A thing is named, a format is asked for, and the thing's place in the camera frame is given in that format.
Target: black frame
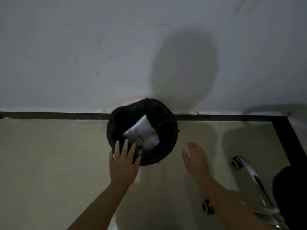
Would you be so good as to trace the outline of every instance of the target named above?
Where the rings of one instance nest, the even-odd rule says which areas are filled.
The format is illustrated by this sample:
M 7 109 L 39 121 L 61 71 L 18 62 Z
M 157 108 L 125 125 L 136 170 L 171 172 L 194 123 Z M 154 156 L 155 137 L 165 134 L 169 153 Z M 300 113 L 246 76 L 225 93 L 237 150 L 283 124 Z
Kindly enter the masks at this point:
M 108 120 L 111 114 L 62 113 L 62 112 L 0 112 L 0 119 L 66 119 L 66 120 Z M 175 115 L 177 120 L 186 121 L 261 121 L 272 122 L 291 166 L 306 171 L 307 156 L 287 116 L 268 115 Z

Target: finger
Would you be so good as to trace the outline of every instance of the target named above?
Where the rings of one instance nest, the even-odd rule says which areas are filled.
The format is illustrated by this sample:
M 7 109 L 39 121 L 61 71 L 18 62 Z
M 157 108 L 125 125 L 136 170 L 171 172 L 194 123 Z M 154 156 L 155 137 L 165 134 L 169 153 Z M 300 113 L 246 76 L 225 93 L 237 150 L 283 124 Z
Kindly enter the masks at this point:
M 114 161 L 118 161 L 119 159 L 119 141 L 117 140 L 115 143 L 115 150 L 114 150 Z
M 113 158 L 113 152 L 111 151 L 109 153 L 109 165 L 111 166 L 113 165 L 113 163 L 114 163 L 114 158 Z
M 181 152 L 181 154 L 182 154 L 182 159 L 183 159 L 183 162 L 185 163 L 185 166 L 186 166 L 186 168 L 188 167 L 188 165 L 189 165 L 189 162 L 190 162 L 190 159 L 189 159 L 189 156 L 188 156 L 188 153 L 187 153 L 187 151 L 186 150 L 182 150 L 182 152 Z
M 189 149 L 190 156 L 195 155 L 195 153 L 196 153 L 195 148 L 193 147 L 193 145 L 191 145 L 190 142 L 187 142 L 187 147 L 188 147 L 188 149 Z
M 191 145 L 193 145 L 193 147 L 195 148 L 196 152 L 204 152 L 203 148 L 199 144 L 191 141 Z
M 128 139 L 125 139 L 124 146 L 122 147 L 122 153 L 120 154 L 120 157 L 126 158 L 127 157 L 127 151 L 128 151 Z
M 128 162 L 130 164 L 132 164 L 132 161 L 133 161 L 133 156 L 134 156 L 134 152 L 135 152 L 135 147 L 136 147 L 136 144 L 134 143 L 130 150 L 129 150 L 129 153 L 128 153 L 128 156 L 127 156 L 127 159 L 128 159 Z
M 139 169 L 140 164 L 141 164 L 141 159 L 142 159 L 142 157 L 139 156 L 139 157 L 135 160 L 135 163 L 134 163 L 134 170 L 135 170 L 136 174 L 138 173 L 138 169 Z

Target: black trash bin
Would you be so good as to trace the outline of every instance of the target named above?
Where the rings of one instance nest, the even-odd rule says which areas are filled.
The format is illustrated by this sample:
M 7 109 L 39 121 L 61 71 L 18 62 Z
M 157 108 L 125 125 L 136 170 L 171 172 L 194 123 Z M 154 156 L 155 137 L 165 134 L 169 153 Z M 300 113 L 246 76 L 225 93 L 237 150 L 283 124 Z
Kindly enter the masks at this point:
M 128 106 L 116 108 L 111 113 L 106 131 L 113 153 L 117 140 L 121 151 L 126 139 L 122 134 L 144 115 L 158 133 L 160 142 L 155 148 L 142 154 L 141 166 L 158 163 L 173 150 L 178 138 L 178 123 L 174 114 L 159 100 L 144 98 Z M 137 157 L 138 154 L 135 153 L 133 163 Z

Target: white wall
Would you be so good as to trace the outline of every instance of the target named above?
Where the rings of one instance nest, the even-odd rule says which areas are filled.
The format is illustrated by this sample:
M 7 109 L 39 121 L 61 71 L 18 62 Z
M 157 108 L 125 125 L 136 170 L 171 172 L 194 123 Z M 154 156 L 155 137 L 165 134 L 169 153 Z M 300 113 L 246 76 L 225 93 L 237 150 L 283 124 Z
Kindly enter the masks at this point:
M 0 110 L 307 104 L 307 0 L 1 0 Z

